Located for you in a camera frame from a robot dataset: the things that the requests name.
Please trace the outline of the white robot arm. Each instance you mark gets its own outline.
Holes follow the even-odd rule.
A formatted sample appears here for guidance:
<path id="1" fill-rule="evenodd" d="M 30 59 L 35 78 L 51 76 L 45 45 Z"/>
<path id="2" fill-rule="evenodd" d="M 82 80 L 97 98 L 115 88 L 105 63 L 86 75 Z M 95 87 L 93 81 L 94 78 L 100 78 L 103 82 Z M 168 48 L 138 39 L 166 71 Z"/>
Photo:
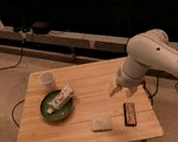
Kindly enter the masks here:
<path id="1" fill-rule="evenodd" d="M 133 88 L 144 81 L 149 69 L 156 68 L 178 78 L 178 50 L 169 45 L 167 33 L 160 29 L 137 34 L 126 45 L 127 57 L 110 86 L 110 96 L 122 88 Z"/>

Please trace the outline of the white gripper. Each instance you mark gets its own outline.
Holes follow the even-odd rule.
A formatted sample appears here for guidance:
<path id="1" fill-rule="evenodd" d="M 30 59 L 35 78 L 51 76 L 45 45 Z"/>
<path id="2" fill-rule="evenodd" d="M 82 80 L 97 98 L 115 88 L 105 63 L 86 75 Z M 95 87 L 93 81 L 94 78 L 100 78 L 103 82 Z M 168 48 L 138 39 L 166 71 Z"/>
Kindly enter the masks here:
<path id="1" fill-rule="evenodd" d="M 141 84 L 146 75 L 146 68 L 144 66 L 133 66 L 127 69 L 121 67 L 116 73 L 115 82 L 118 84 L 110 88 L 109 95 L 114 96 L 117 92 L 122 90 L 121 87 L 126 87 L 126 96 L 133 96 L 137 92 L 137 85 Z"/>

